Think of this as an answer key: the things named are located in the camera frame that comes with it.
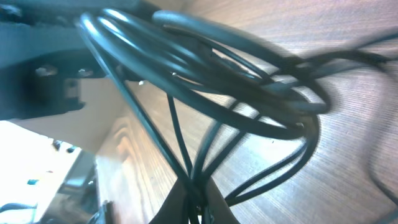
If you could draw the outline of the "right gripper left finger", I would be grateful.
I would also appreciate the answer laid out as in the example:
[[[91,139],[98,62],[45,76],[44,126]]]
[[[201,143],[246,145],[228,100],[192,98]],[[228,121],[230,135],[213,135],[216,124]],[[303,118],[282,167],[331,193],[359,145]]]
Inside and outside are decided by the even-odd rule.
[[[177,179],[160,210],[149,224],[188,224],[187,206],[185,187]]]

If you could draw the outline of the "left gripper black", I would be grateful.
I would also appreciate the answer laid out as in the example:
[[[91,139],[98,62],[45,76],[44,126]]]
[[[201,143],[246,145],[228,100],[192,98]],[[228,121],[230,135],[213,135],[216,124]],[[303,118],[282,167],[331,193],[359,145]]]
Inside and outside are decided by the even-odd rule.
[[[150,21],[149,1],[1,0],[1,119],[34,119],[80,110],[80,70],[105,75],[77,31],[88,12],[119,9]]]

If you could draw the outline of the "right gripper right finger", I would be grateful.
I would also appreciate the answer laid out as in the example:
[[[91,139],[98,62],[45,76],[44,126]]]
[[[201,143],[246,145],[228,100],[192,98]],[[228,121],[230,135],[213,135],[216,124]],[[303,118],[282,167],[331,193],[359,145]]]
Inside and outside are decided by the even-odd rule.
[[[206,223],[239,224],[213,179],[209,179],[205,187],[208,205],[205,208]]]

